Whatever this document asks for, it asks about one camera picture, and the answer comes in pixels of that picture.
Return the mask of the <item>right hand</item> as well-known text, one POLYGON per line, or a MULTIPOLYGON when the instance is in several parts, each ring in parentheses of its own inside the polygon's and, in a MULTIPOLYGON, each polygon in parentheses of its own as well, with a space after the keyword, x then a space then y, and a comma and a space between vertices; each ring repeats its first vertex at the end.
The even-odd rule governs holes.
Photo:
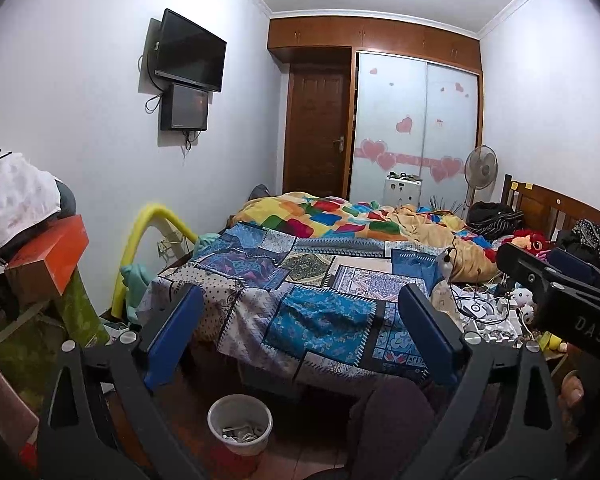
POLYGON ((584 387, 575 370, 569 372, 562 380, 560 393, 557 398, 560 412, 562 413, 562 423, 568 432, 577 432, 574 418, 579 413, 584 398, 584 387))

